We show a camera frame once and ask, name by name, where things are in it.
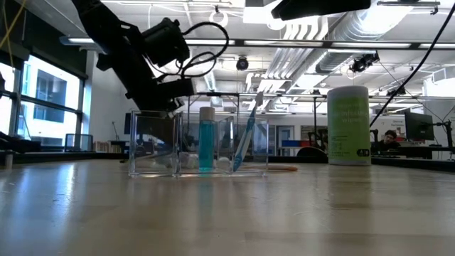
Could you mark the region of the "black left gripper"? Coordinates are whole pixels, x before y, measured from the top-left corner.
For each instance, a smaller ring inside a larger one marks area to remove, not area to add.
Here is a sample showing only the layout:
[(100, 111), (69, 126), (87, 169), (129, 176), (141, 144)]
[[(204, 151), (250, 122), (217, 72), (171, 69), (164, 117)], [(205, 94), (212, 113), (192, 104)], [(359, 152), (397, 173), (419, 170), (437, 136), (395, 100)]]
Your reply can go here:
[[(191, 79), (184, 78), (171, 82), (158, 83), (150, 73), (129, 75), (122, 80), (127, 92), (126, 98), (133, 100), (141, 111), (173, 112), (184, 105), (181, 97), (196, 94)], [(151, 134), (159, 117), (158, 112), (140, 112), (138, 114), (138, 133)], [(174, 143), (176, 115), (166, 114), (159, 122), (159, 138), (171, 146)]]

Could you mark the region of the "blue mouthwash bottle white cap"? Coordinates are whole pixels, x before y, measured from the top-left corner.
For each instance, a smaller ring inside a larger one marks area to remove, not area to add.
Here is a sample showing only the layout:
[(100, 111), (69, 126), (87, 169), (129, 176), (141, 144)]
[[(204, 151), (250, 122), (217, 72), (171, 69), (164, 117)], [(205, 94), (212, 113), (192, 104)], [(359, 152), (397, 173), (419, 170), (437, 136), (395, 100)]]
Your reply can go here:
[(211, 171), (213, 169), (215, 153), (215, 109), (201, 107), (199, 112), (199, 170)]

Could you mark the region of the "clear plastic bag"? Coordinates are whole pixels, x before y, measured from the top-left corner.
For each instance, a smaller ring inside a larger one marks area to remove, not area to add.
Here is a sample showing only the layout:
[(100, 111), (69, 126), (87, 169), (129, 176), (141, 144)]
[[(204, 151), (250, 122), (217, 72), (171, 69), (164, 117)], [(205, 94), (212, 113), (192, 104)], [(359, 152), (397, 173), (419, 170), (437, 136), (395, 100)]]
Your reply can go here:
[(215, 112), (215, 153), (213, 169), (199, 170), (199, 112), (176, 112), (174, 143), (169, 146), (159, 138), (158, 117), (151, 134), (138, 133), (138, 114), (126, 114), (124, 132), (129, 136), (128, 171), (131, 177), (211, 177), (253, 176), (267, 171), (241, 169), (249, 165), (268, 165), (269, 122), (255, 117), (255, 126), (241, 167), (234, 172), (233, 160), (249, 115)]

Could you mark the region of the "row of books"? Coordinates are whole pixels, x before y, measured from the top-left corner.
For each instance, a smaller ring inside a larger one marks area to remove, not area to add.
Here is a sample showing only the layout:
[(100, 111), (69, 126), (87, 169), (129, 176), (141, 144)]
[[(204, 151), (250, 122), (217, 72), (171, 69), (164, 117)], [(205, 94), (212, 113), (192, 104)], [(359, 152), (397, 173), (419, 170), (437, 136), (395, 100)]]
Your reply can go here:
[(96, 141), (93, 143), (93, 149), (95, 152), (108, 153), (108, 154), (120, 154), (122, 148), (115, 142), (100, 142)]

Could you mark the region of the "black office chair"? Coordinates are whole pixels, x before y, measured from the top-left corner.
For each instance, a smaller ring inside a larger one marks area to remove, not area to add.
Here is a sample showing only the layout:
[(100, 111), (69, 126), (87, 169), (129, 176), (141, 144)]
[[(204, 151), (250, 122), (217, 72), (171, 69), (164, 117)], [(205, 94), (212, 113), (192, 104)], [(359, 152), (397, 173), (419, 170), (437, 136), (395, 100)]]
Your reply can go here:
[(306, 146), (302, 147), (298, 152), (297, 152), (298, 157), (306, 157), (306, 158), (318, 158), (318, 159), (326, 159), (327, 154), (325, 151), (313, 147), (313, 146)]

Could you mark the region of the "green wipes canister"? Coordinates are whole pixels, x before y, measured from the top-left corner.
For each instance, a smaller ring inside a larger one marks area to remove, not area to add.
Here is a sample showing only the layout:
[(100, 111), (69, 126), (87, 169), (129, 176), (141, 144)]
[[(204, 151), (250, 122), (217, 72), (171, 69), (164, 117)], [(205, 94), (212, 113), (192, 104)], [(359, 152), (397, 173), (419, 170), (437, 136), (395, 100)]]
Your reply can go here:
[(371, 165), (368, 89), (351, 85), (327, 94), (328, 162), (332, 165)]

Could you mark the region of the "person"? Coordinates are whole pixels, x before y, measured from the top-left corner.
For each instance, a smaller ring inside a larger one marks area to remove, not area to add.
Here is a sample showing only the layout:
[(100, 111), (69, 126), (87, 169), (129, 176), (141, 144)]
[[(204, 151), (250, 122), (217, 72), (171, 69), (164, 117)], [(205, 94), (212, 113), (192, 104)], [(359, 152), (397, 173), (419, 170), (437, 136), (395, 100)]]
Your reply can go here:
[(379, 140), (379, 131), (377, 129), (370, 130), (373, 134), (374, 141), (371, 143), (371, 151), (373, 156), (390, 156), (398, 155), (400, 144), (397, 142), (397, 134), (392, 130), (387, 130), (382, 140)]

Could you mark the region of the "black computer monitor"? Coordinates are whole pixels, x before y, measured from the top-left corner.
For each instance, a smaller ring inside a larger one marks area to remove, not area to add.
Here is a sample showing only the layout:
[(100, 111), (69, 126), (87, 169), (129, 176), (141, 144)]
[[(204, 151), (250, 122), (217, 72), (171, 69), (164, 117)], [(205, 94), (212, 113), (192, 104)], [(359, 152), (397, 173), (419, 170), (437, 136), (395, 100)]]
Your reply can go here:
[(409, 140), (433, 140), (433, 118), (431, 115), (405, 113), (405, 134)]

